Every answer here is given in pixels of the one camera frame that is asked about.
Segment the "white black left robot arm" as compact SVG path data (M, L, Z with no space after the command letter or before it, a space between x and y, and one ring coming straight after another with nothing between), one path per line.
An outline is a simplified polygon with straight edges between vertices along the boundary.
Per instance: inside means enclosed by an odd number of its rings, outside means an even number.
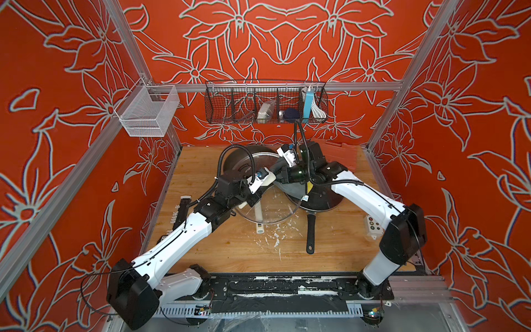
M165 239L132 261L121 259L112 268L106 300L131 330L145 325L162 304L194 295L206 283L208 273L200 266L168 276L170 269L197 243L211 235L249 202L264 184L264 172L244 178L237 171L217 177L216 185L198 200L192 212L181 206L182 221Z

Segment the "glass lid with cream handle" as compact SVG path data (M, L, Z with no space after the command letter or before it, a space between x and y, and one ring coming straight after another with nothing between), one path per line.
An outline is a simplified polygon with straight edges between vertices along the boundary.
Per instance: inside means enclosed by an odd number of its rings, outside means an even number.
M252 145L256 167L272 167L278 154L269 147ZM300 209L306 186L301 183L283 184L275 182L262 194L261 200L253 207L236 207L235 212L245 220L265 225L281 224L293 218Z

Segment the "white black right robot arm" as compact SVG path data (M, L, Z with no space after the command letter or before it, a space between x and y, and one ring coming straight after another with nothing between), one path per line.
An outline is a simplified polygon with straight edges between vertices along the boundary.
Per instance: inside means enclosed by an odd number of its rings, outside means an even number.
M423 209L406 206L361 181L337 161L328 162L316 142L303 144L296 152L291 145L277 149L279 162L274 171L280 183L311 183L313 188L329 188L354 203L377 222L383 235L379 251L358 276L358 288L368 291L384 282L427 242Z

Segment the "grey cleaning cloth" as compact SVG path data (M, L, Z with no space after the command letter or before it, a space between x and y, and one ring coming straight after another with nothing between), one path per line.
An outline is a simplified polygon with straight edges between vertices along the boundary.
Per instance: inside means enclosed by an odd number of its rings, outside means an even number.
M280 183L275 181L274 184L286 195L291 196L298 201L308 201L309 193L313 189L313 184L305 183Z

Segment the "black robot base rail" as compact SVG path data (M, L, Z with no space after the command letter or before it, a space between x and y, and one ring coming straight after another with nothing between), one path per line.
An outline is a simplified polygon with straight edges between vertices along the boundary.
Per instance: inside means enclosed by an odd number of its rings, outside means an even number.
M172 304L206 305L214 313L352 313L394 300L389 282L370 300L358 293L356 273L215 273L206 295L188 295Z

